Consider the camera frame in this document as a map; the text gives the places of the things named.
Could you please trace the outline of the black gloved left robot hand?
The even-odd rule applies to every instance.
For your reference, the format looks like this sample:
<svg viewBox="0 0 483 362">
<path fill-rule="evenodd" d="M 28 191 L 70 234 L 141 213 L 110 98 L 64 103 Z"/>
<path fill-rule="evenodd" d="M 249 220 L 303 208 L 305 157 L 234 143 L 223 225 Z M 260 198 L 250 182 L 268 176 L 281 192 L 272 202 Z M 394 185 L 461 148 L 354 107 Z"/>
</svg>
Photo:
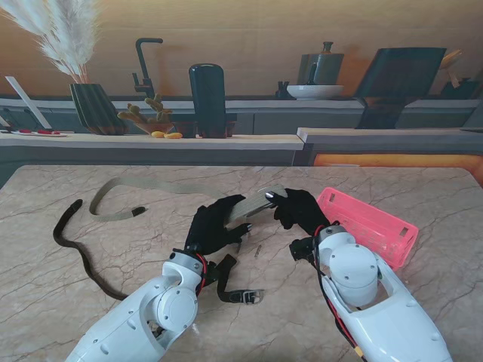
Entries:
<svg viewBox="0 0 483 362">
<path fill-rule="evenodd" d="M 200 206 L 193 217 L 184 249 L 204 256 L 229 244 L 240 244 L 242 237 L 250 231 L 251 224 L 244 223 L 228 230 L 225 221 L 233 207 L 244 199 L 243 195 L 231 195 L 207 207 Z"/>
</svg>

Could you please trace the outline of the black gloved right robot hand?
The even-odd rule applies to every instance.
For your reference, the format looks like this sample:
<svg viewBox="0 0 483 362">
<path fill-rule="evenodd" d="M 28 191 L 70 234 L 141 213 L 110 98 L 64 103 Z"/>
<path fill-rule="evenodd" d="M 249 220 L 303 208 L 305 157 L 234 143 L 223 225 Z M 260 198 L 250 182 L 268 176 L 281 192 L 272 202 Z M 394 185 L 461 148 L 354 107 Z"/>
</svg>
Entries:
<svg viewBox="0 0 483 362">
<path fill-rule="evenodd" d="M 275 208 L 274 219 L 284 229 L 291 229 L 297 224 L 308 235 L 313 236 L 319 227 L 328 227 L 331 223 L 323 214 L 316 199 L 306 190 L 285 189 L 286 196 L 267 192 L 266 199 Z"/>
</svg>

